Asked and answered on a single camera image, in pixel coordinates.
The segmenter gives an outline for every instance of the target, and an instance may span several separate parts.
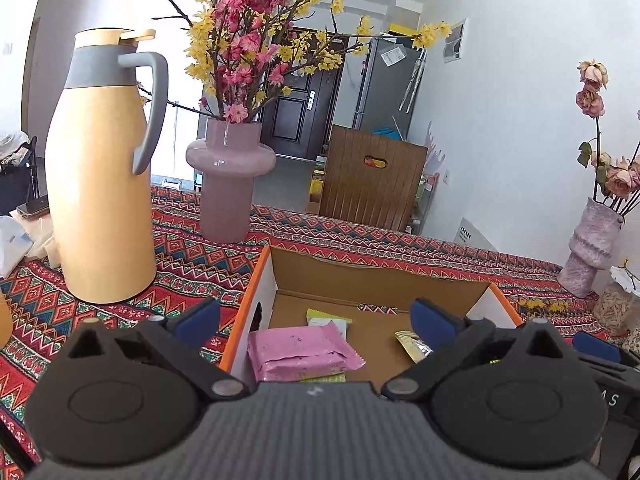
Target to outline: gray refrigerator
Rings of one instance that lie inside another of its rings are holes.
[[[404,54],[400,60],[397,50]],[[371,132],[391,128],[406,139],[419,84],[421,50],[382,39],[371,40],[363,67],[353,128]]]

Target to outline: door handle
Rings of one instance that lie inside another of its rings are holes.
[[[309,92],[309,101],[306,103],[306,109],[311,110],[314,107],[314,99],[316,98],[316,92],[312,90]]]

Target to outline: tablecloth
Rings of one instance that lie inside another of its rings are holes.
[[[215,362],[265,244],[354,264],[494,282],[524,319],[547,316],[564,336],[585,330],[606,338],[587,310],[597,296],[580,300],[565,291],[556,281],[560,267],[555,264],[259,205],[242,243],[216,245],[198,233],[198,200],[190,192],[152,188],[158,274],[133,300],[100,307],[77,301],[46,260],[20,265],[0,281],[14,319],[12,338],[0,353],[0,418],[32,456],[37,457],[24,430],[25,401],[85,317],[127,327],[150,314],[177,315],[202,297],[215,296],[222,304],[220,330],[202,349]],[[4,452],[0,467],[3,479],[19,475]]]

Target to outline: pink glass vase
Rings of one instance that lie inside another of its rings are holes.
[[[587,200],[582,219],[569,240],[571,255],[558,274],[558,283],[578,298],[591,292],[600,269],[607,269],[624,220],[610,207]]]
[[[254,178],[276,165],[273,150],[260,143],[261,129],[209,119],[206,138],[187,147],[187,162],[204,174],[200,233],[211,242],[240,242],[249,230]]]

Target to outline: yellow thermos jug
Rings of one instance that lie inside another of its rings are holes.
[[[69,292],[88,303],[128,300],[156,275],[148,166],[164,122],[168,69],[160,54],[136,52],[155,34],[76,34],[47,136],[47,192],[62,272]],[[148,124],[137,66],[153,72]]]

